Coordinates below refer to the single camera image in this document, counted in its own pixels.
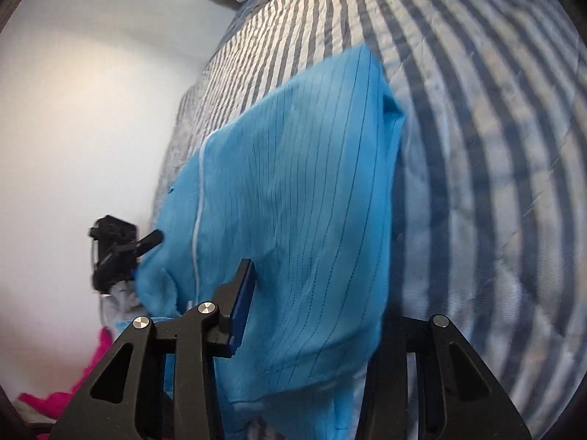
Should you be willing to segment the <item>left hand white knit glove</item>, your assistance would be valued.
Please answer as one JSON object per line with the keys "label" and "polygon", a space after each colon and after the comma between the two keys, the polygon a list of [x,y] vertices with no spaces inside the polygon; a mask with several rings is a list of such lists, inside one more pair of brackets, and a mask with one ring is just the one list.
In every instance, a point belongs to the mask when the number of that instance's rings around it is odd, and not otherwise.
{"label": "left hand white knit glove", "polygon": [[99,319],[102,326],[114,330],[118,323],[132,321],[144,314],[133,281],[119,281],[99,297]]}

